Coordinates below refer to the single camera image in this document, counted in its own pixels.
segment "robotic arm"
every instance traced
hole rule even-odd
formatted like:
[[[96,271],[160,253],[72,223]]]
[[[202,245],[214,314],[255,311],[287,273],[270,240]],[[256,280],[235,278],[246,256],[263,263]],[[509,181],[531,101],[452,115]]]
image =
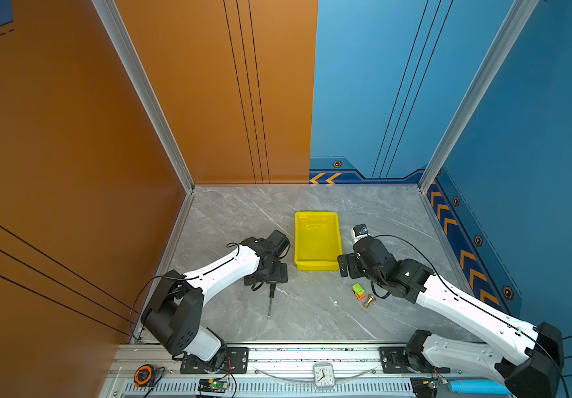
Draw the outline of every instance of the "robotic arm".
[[[171,355],[182,352],[200,358],[211,370],[221,368],[226,344],[211,330],[200,326],[202,307],[222,289],[244,276],[244,284],[257,290],[288,282],[280,255],[290,246],[288,238],[273,231],[266,239],[249,237],[221,259],[180,275],[167,272],[142,312],[142,324]]]
[[[564,366],[560,331],[504,314],[457,289],[416,260],[396,260],[364,224],[352,230],[354,253],[339,256],[342,276],[366,276],[391,295],[449,318],[486,343],[445,339],[417,330],[405,349],[413,370],[453,367],[504,384],[519,398],[556,396]]]

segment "yellow plastic tray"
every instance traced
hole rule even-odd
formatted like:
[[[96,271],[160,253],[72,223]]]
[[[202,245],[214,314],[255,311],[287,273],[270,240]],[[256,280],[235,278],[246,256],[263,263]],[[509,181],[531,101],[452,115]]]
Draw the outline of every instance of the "yellow plastic tray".
[[[301,271],[338,271],[339,216],[326,211],[295,214],[295,264]]]

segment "screw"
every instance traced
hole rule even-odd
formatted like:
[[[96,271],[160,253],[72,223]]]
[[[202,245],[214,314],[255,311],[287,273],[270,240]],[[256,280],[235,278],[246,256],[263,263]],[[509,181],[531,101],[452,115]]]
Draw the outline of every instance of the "screw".
[[[370,305],[370,303],[374,302],[375,298],[373,295],[369,295],[367,297],[367,301],[363,304],[364,307],[368,308],[368,306]]]

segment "tape measure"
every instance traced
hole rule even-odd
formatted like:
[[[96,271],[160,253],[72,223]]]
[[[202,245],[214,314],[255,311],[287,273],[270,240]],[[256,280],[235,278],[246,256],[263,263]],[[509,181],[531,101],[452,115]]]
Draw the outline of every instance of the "tape measure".
[[[153,379],[154,367],[151,365],[142,365],[136,370],[136,374],[133,376],[136,387],[146,387]]]

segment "gray marble floor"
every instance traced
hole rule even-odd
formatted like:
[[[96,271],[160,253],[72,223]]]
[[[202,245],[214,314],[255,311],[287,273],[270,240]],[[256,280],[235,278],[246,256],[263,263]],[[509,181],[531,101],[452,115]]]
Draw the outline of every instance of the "gray marble floor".
[[[294,243],[298,211],[337,212],[344,253],[352,252],[350,229],[357,224],[367,224],[370,234],[399,235],[423,251],[441,275],[458,285],[417,187],[406,186],[197,187],[172,267],[180,273],[197,269],[228,253],[226,243],[250,236],[267,237],[274,229]],[[397,259],[423,261],[407,244],[381,239]],[[371,294],[365,278],[342,278],[338,271],[298,271],[293,258],[291,249],[283,260],[288,264],[288,283],[277,287],[271,319],[267,319],[268,286],[252,292],[238,280],[204,307],[202,325],[227,341],[405,342],[416,329],[448,338],[476,339],[443,316],[405,299],[377,299],[366,309],[351,292],[358,282]],[[146,331],[142,336],[151,337]]]

